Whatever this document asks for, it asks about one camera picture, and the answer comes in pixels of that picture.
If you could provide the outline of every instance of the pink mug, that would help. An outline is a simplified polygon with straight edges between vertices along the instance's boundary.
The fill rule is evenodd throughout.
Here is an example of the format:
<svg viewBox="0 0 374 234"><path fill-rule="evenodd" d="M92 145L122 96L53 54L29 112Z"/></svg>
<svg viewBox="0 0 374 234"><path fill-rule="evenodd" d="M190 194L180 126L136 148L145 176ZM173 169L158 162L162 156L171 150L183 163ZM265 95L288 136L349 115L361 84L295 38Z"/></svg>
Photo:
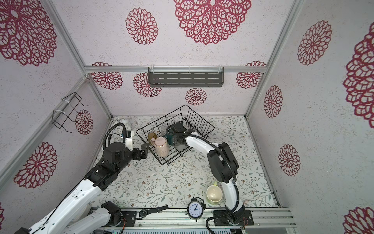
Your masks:
<svg viewBox="0 0 374 234"><path fill-rule="evenodd" d="M165 137L152 138L151 144L153 144L160 157L166 158L169 155L169 145Z"/></svg>

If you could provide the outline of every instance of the dish rack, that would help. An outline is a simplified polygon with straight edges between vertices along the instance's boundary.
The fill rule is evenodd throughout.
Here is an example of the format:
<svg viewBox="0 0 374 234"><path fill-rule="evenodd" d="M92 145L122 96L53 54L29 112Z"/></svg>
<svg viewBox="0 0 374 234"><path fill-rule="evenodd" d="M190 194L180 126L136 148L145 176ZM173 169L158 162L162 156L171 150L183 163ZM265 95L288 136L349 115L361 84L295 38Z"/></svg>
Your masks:
<svg viewBox="0 0 374 234"><path fill-rule="evenodd" d="M215 130L215 127L201 117L196 111L191 109L188 105L181 106L180 108L172 111L163 117L153 121L152 123L136 130L137 135L142 139L144 143L148 143L148 133L154 132L157 137L164 136L161 131L162 125L171 125L177 122L182 122L186 129L192 128L200 136L207 138L209 133ZM174 160L183 156L187 151L190 151L192 147L188 146L171 146L169 145L169 155L165 158L158 156L156 149L150 144L149 150L158 160L161 165L165 163L169 166Z"/></svg>

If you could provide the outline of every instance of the white alarm clock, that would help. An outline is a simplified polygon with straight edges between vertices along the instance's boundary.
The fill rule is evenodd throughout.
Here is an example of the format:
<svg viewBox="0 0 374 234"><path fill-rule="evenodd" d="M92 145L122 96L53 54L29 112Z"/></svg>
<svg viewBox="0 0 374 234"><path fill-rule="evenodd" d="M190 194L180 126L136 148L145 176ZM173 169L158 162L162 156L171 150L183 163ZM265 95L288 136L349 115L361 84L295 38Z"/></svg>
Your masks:
<svg viewBox="0 0 374 234"><path fill-rule="evenodd" d="M205 210L205 203L204 200L202 200L199 197L194 197L191 199L191 202L187 206L187 214L190 217L190 219L197 220L203 216L203 212Z"/></svg>

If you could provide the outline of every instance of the clock face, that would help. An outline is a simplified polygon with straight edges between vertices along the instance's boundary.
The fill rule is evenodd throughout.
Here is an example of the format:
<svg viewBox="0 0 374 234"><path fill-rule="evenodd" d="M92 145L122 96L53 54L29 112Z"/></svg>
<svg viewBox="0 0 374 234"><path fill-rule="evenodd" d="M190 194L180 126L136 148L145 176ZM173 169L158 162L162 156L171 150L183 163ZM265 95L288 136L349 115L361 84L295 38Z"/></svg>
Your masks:
<svg viewBox="0 0 374 234"><path fill-rule="evenodd" d="M199 202L191 202L188 206L188 213L193 218L198 218L203 213L203 207Z"/></svg>

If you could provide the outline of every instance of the red flower pattern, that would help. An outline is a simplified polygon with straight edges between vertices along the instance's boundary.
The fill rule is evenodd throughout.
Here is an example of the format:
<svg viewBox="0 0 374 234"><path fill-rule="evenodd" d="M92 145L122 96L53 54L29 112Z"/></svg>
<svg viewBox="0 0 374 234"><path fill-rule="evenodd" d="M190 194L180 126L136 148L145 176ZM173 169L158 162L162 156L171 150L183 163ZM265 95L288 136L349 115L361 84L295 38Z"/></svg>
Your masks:
<svg viewBox="0 0 374 234"><path fill-rule="evenodd" d="M292 145L284 145L279 150L278 162L282 171L289 176L294 176L300 169L300 157Z"/></svg>
<svg viewBox="0 0 374 234"><path fill-rule="evenodd" d="M206 100L206 92L200 88L193 88L187 91L186 101L190 105L198 106Z"/></svg>
<svg viewBox="0 0 374 234"><path fill-rule="evenodd" d="M20 187L36 188L49 180L56 165L55 149L48 142L42 142L13 178L13 181Z"/></svg>
<svg viewBox="0 0 374 234"><path fill-rule="evenodd" d="M251 8L250 0L174 0L179 27L195 42L217 44L235 33Z"/></svg>
<svg viewBox="0 0 374 234"><path fill-rule="evenodd" d="M152 88L148 83L148 73L139 73L134 77L135 90L145 97L154 97L160 94L162 88Z"/></svg>
<svg viewBox="0 0 374 234"><path fill-rule="evenodd" d="M374 211L370 207L356 207L344 215L344 234L374 233Z"/></svg>
<svg viewBox="0 0 374 234"><path fill-rule="evenodd" d="M93 66L111 66L107 63L97 62ZM92 72L93 80L103 88L118 89L122 85L122 76L119 72Z"/></svg>
<svg viewBox="0 0 374 234"><path fill-rule="evenodd" d="M0 230L1 230L1 224L3 223L4 221L4 209L1 207L1 203L0 203Z"/></svg>
<svg viewBox="0 0 374 234"><path fill-rule="evenodd" d="M37 0L0 1L0 50L6 59L39 66L54 56L57 35Z"/></svg>
<svg viewBox="0 0 374 234"><path fill-rule="evenodd" d="M91 132L93 124L92 115L86 110L78 112L75 118L75 127L82 135L87 135Z"/></svg>
<svg viewBox="0 0 374 234"><path fill-rule="evenodd" d="M283 104L283 97L280 88L276 85L271 86L264 98L264 110L265 114L269 118L274 118L281 111Z"/></svg>
<svg viewBox="0 0 374 234"><path fill-rule="evenodd" d="M246 66L265 66L264 62L253 61L247 63ZM240 72L236 75L236 83L242 88L253 88L258 84L259 79L261 78L262 73L260 72Z"/></svg>
<svg viewBox="0 0 374 234"><path fill-rule="evenodd" d="M319 21L311 26L300 41L298 59L301 64L309 65L319 60L331 40L331 25L328 21Z"/></svg>
<svg viewBox="0 0 374 234"><path fill-rule="evenodd" d="M159 30L151 13L140 8L132 9L127 15L126 28L130 37L142 45L154 42Z"/></svg>
<svg viewBox="0 0 374 234"><path fill-rule="evenodd" d="M374 23L369 33L355 46L355 54L346 65L346 101L355 107L355 115L362 116L374 128Z"/></svg>

